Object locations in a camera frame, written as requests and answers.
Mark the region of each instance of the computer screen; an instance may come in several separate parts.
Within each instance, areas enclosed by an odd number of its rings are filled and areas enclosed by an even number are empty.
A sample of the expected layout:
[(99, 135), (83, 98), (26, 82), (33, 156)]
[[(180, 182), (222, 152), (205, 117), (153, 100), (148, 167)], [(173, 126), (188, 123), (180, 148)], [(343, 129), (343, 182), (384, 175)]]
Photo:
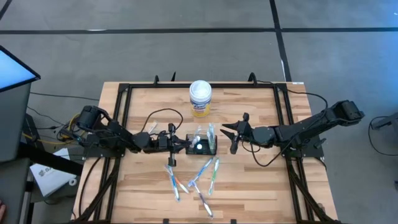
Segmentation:
[(38, 79), (39, 74), (0, 46), (0, 92)]

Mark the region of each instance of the wooden table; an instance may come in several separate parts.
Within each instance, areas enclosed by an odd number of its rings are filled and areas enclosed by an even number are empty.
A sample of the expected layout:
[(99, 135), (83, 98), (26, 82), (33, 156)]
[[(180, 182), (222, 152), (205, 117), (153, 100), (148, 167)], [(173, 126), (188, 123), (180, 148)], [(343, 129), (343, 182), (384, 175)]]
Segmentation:
[[(119, 83), (116, 82), (106, 82), (99, 101), (99, 107), (105, 109), (111, 117), (118, 85)], [(303, 84), (288, 83), (287, 86), (293, 91), (305, 91)], [(287, 121), (282, 93), (280, 93), (280, 98), (284, 120)], [(289, 93), (289, 98), (295, 122), (311, 116), (306, 95)], [(198, 181), (198, 187), (205, 193), (206, 200), (215, 217), (212, 220), (208, 218), (193, 189), (190, 189), (191, 194), (189, 195), (180, 190), (181, 202), (175, 201), (169, 176), (164, 170), (168, 153), (133, 154), (126, 151), (126, 155), (121, 160), (118, 176), (113, 223), (161, 223), (164, 218), (169, 218), (171, 223), (229, 223), (231, 219), (237, 219), (238, 223), (295, 222), (284, 158), (279, 157), (269, 167), (260, 167), (254, 162), (252, 154), (245, 151), (241, 145), (239, 145), (236, 155), (230, 154), (230, 140), (220, 131), (222, 123), (237, 122), (242, 119), (244, 112), (250, 114), (249, 122), (252, 127), (278, 125), (272, 89), (214, 88), (211, 112), (204, 118), (196, 118), (191, 115), (188, 88), (133, 89), (127, 129), (132, 133), (140, 131), (149, 113), (161, 108), (173, 108), (183, 114), (183, 124), (176, 132), (180, 138), (184, 138), (186, 133), (193, 133), (199, 124), (202, 127), (206, 127), (209, 122), (216, 125), (217, 154), (221, 163), (215, 191), (211, 197), (207, 195), (207, 191), (210, 186), (213, 165)], [(120, 111), (119, 122), (123, 109), (121, 108)], [(151, 124), (153, 120), (158, 122), (155, 131), (159, 132), (167, 130), (167, 123), (172, 122), (177, 125), (180, 117), (173, 111), (163, 111), (154, 114), (148, 124)], [(265, 164), (279, 151), (278, 147), (261, 149), (256, 155), (259, 161)], [(186, 185), (208, 159), (208, 156), (187, 156), (182, 151), (176, 155), (177, 167), (174, 168), (174, 173)], [(90, 175), (84, 192), (83, 209), (97, 194), (103, 160), (97, 163)], [(82, 180), (86, 178), (94, 161), (95, 159), (88, 159), (85, 162), (81, 175)], [(325, 168), (319, 161), (312, 158), (304, 159), (304, 166), (310, 193), (318, 203), (323, 205), (330, 217), (337, 219)], [(82, 185), (83, 181), (80, 182), (78, 196)], [(301, 193), (298, 194), (302, 216), (306, 218), (303, 198)], [(108, 194), (103, 200), (101, 218), (105, 217), (107, 202)], [(76, 198), (73, 209), (76, 214), (78, 214), (78, 203), (79, 197)]]

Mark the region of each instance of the plastic container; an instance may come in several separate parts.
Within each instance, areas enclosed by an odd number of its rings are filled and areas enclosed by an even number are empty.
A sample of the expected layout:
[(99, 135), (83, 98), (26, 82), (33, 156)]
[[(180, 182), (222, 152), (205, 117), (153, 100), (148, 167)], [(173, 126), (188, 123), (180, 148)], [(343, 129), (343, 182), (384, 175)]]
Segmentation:
[(204, 117), (210, 113), (211, 86), (203, 80), (195, 81), (189, 87), (192, 115)]

